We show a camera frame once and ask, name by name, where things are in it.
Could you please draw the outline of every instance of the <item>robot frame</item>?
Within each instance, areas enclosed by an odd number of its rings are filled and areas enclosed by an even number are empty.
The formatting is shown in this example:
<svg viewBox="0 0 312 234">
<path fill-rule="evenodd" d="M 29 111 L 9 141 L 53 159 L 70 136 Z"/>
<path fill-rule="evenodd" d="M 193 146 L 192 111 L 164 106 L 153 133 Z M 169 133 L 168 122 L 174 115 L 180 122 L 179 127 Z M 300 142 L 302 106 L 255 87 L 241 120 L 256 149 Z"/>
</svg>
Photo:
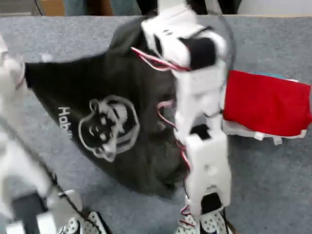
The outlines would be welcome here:
<svg viewBox="0 0 312 234">
<path fill-rule="evenodd" d="M 149 49 L 158 56 L 155 60 L 166 64 L 177 80 L 175 136 L 190 165 L 185 201 L 195 220 L 194 228 L 202 233 L 201 220 L 231 202 L 231 170 L 227 137 L 221 130 L 220 97 L 234 58 L 228 66 L 225 39 L 211 27 L 200 25 L 195 12 L 183 0 L 158 0 L 158 13 L 157 17 L 144 21 L 142 29 Z M 133 50 L 145 58 L 145 53 Z M 0 50 L 0 55 L 2 63 L 8 56 L 6 50 Z M 199 115 L 205 116 L 205 122 L 194 124 Z M 7 194 L 0 197 L 1 211 L 9 218 L 20 220 L 6 227 L 7 234 L 55 234 L 77 216 L 92 225 L 92 233 L 107 232 L 100 216 L 93 213 L 96 218 L 91 220 L 81 214 L 79 195 L 59 187 L 40 157 L 27 147 L 5 117 L 0 117 L 0 128 L 1 143 L 5 146 L 1 156 L 5 168 L 0 173 L 2 192 L 4 179 L 9 175 L 18 175 L 38 189 L 38 194 L 13 202 Z M 17 158 L 22 163 L 15 164 Z"/>
</svg>

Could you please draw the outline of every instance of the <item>black cloth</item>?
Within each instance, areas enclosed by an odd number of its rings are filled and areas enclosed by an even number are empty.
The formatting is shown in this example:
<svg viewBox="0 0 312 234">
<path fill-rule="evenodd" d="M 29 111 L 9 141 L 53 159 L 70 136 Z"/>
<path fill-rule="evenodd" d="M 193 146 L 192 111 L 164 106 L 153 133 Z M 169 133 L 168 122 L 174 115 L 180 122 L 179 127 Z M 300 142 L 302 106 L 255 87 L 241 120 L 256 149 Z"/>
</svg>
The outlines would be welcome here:
<svg viewBox="0 0 312 234">
<path fill-rule="evenodd" d="M 27 63 L 26 80 L 51 118 L 95 165 L 139 193 L 170 196 L 187 166 L 172 128 L 159 124 L 156 106 L 174 98 L 175 82 L 170 72 L 153 70 L 131 50 L 148 51 L 142 20 L 119 27 L 102 54 Z M 114 146 L 119 151 L 114 161 L 101 158 L 114 158 Z"/>
</svg>

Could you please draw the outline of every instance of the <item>cable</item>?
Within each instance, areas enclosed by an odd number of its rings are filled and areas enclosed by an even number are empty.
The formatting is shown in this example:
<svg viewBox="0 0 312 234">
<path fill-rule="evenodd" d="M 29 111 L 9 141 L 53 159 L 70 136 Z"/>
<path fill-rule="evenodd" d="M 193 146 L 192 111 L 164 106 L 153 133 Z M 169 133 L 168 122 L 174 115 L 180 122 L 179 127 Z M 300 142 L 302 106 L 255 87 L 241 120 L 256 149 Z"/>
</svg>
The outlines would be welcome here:
<svg viewBox="0 0 312 234">
<path fill-rule="evenodd" d="M 225 227 L 226 227 L 226 234 L 229 234 L 229 226 L 228 226 L 228 221 L 226 219 L 226 212 L 225 212 L 225 208 L 223 209 L 223 219 L 224 219 L 224 222 L 225 222 Z"/>
<path fill-rule="evenodd" d="M 36 7 L 37 7 L 37 9 L 38 9 L 38 11 L 39 11 L 39 13 L 40 13 L 40 15 L 43 16 L 43 13 L 41 12 L 41 10 L 40 10 L 40 8 L 39 8 L 39 6 L 38 6 L 37 0 L 34 0 L 34 2 L 35 2 L 35 5 L 36 5 Z"/>
<path fill-rule="evenodd" d="M 134 47 L 131 47 L 131 49 L 132 49 L 134 52 L 136 52 L 137 55 L 138 55 L 141 59 L 142 59 L 142 58 L 149 59 L 149 60 L 151 60 L 151 61 L 154 61 L 154 62 L 157 62 L 157 63 L 159 63 L 159 64 L 165 65 L 166 67 L 171 68 L 171 69 L 176 70 L 176 71 L 189 71 L 189 70 L 190 70 L 190 68 L 188 68 L 188 67 L 181 67 L 181 66 L 179 66 L 179 65 L 177 65 L 177 64 L 173 64 L 173 63 L 168 62 L 168 61 L 166 61 L 166 60 L 160 59 L 160 58 L 158 58 L 158 57 L 156 57 L 156 56 L 146 54 L 146 53 L 144 53 L 143 51 L 140 51 L 140 50 L 138 50 L 138 49 L 136 49 L 136 48 L 134 48 Z M 157 70 L 157 68 L 158 68 L 158 67 L 153 66 L 153 65 L 151 65 L 151 64 L 149 64 L 149 65 L 150 65 L 152 68 L 156 69 L 156 70 Z"/>
<path fill-rule="evenodd" d="M 222 14 L 219 14 L 218 12 L 211 11 L 211 10 L 207 10 L 207 12 L 208 12 L 208 14 L 211 14 L 214 16 L 219 16 L 220 21 L 224 25 L 227 33 L 229 34 L 229 38 L 230 38 L 230 42 L 231 42 L 231 54 L 232 54 L 231 62 L 230 62 L 228 69 L 227 69 L 229 72 L 229 71 L 233 70 L 233 68 L 234 68 L 234 63 L 236 61 L 236 54 L 237 54 L 237 44 L 236 44 L 236 40 L 234 37 L 234 32 Z"/>
</svg>

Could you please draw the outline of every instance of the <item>red and white wire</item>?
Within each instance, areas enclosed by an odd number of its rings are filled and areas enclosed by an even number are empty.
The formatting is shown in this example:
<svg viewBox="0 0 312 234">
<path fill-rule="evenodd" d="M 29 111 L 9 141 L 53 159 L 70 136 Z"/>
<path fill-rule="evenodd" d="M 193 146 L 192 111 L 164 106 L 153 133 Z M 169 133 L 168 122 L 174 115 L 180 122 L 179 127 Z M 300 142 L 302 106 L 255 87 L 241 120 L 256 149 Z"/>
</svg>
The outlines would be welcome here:
<svg viewBox="0 0 312 234">
<path fill-rule="evenodd" d="M 150 65 L 152 68 L 158 70 L 158 71 L 167 71 L 169 69 L 173 69 L 173 70 L 176 70 L 176 71 L 189 71 L 190 68 L 188 67 L 181 67 L 177 64 L 173 64 L 171 62 L 168 62 L 166 60 L 163 60 L 163 59 L 160 59 L 156 56 L 153 56 L 153 55 L 149 55 L 149 54 L 146 54 L 144 53 L 143 51 L 140 51 L 134 47 L 131 47 L 131 49 L 136 52 L 136 54 L 142 59 L 144 60 L 148 65 Z M 150 62 L 147 62 L 147 60 L 151 60 L 151 61 L 154 61 L 154 62 L 158 62 L 159 64 L 162 64 L 162 65 L 165 65 L 165 67 L 163 68 L 159 68 L 157 66 L 154 66 L 152 65 Z"/>
<path fill-rule="evenodd" d="M 165 122 L 170 124 L 171 126 L 173 126 L 174 128 L 176 127 L 176 125 L 174 123 L 172 123 L 171 121 L 167 120 L 161 113 L 160 113 L 160 109 L 164 108 L 164 107 L 168 107 L 168 106 L 172 106 L 173 100 L 169 100 L 169 101 L 162 101 L 157 105 L 157 114 L 158 116 Z"/>
<path fill-rule="evenodd" d="M 185 217 L 191 215 L 191 213 L 190 213 L 190 211 L 189 211 L 189 206 L 188 206 L 188 205 L 186 205 L 186 206 L 181 210 L 181 215 L 183 215 L 183 216 L 185 216 Z M 181 223 L 186 224 L 186 225 L 191 226 L 191 227 L 195 227 L 195 225 L 194 225 L 193 223 L 190 223 L 190 222 L 188 222 L 188 221 L 186 221 L 186 220 L 184 220 L 184 219 L 180 219 L 180 220 L 178 221 L 178 223 L 179 223 L 179 225 L 180 225 L 181 227 L 183 227 L 183 226 L 181 225 Z"/>
</svg>

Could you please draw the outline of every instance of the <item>humanoid robot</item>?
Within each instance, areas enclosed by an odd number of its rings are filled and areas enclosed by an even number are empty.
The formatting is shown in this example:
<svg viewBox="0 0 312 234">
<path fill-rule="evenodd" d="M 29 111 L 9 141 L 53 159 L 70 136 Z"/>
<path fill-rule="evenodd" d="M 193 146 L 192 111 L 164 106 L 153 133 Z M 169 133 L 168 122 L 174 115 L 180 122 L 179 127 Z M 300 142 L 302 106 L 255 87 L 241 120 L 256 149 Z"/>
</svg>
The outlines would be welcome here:
<svg viewBox="0 0 312 234">
<path fill-rule="evenodd" d="M 142 23 L 148 47 L 157 57 L 136 48 L 133 50 L 146 62 L 153 60 L 167 66 L 164 70 L 170 69 L 177 81 L 175 136 L 190 170 L 185 180 L 186 206 L 181 211 L 185 219 L 179 221 L 177 233 L 232 233 L 220 214 L 231 201 L 231 171 L 227 157 L 227 137 L 221 130 L 220 104 L 229 69 L 225 61 L 229 53 L 228 44 L 210 27 L 200 25 L 196 14 L 184 0 L 159 0 L 158 13 L 157 17 Z M 12 89 L 0 93 L 0 101 L 4 105 L 10 103 L 24 82 L 23 64 L 10 58 L 4 46 L 0 46 L 0 72 L 0 79 L 5 81 L 14 74 L 14 79 L 9 82 Z M 131 147 L 132 142 L 135 142 L 137 117 L 128 115 L 131 106 L 127 106 L 126 102 L 112 104 L 109 100 L 94 100 L 90 103 L 90 109 L 92 113 L 85 121 L 94 115 L 105 116 L 99 119 L 103 129 L 90 129 L 87 133 L 99 137 L 100 147 L 88 145 L 87 139 L 82 136 L 85 133 L 81 132 L 83 142 L 97 157 L 113 160 L 118 150 Z M 205 121 L 198 123 L 196 119 L 199 116 L 204 116 Z M 8 175 L 18 175 L 35 185 L 39 194 L 15 200 L 13 206 L 8 195 L 0 196 L 0 212 L 21 220 L 8 225 L 7 233 L 55 234 L 60 228 L 65 233 L 73 233 L 77 225 L 73 225 L 75 222 L 71 218 L 79 217 L 82 209 L 79 196 L 73 191 L 59 189 L 49 170 L 18 137 L 7 119 L 9 116 L 3 115 L 0 121 L 1 146 L 4 148 L 0 150 L 0 166 L 5 168 L 0 170 L 0 190 L 5 191 L 4 180 Z M 127 138 L 122 135 L 125 127 L 130 128 L 131 136 L 122 145 Z M 120 147 L 111 147 L 112 140 Z M 24 163 L 13 163 L 17 157 Z M 36 209 L 26 214 L 26 207 L 30 204 Z M 91 213 L 82 220 L 81 232 L 96 234 L 101 231 L 105 234 L 107 231 L 97 213 Z M 63 228 L 68 221 L 70 228 Z"/>
</svg>

